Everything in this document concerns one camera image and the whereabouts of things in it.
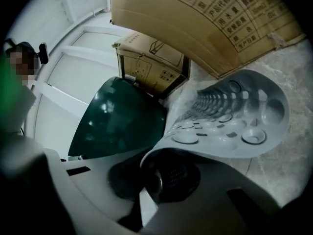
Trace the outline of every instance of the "white plastic part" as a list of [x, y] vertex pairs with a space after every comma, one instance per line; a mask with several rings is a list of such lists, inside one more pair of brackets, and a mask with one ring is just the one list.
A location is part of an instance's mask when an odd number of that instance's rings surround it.
[[284, 92], [258, 72], [240, 70], [195, 98], [151, 152], [171, 147], [204, 157], [252, 158], [272, 150], [288, 130]]

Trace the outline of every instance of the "circular hole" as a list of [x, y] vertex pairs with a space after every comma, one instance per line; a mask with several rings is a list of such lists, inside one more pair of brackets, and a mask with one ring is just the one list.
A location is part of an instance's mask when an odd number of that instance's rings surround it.
[[285, 115], [285, 108], [283, 104], [277, 99], [270, 100], [262, 112], [262, 120], [264, 124], [279, 124]]
[[184, 144], [193, 144], [197, 143], [199, 138], [196, 135], [191, 134], [176, 134], [172, 137], [175, 142], [184, 143]]
[[251, 128], [244, 131], [242, 139], [250, 144], [261, 144], [265, 141], [265, 132], [258, 128]]
[[263, 90], [258, 90], [259, 100], [265, 102], [268, 99], [268, 95]]
[[254, 82], [253, 78], [249, 75], [241, 75], [240, 83], [247, 91], [254, 91], [256, 90], [257, 86]]
[[233, 118], [232, 114], [227, 114], [219, 118], [220, 123], [225, 123], [230, 121]]
[[235, 93], [239, 93], [241, 91], [241, 87], [236, 81], [229, 81], [228, 85], [230, 89]]

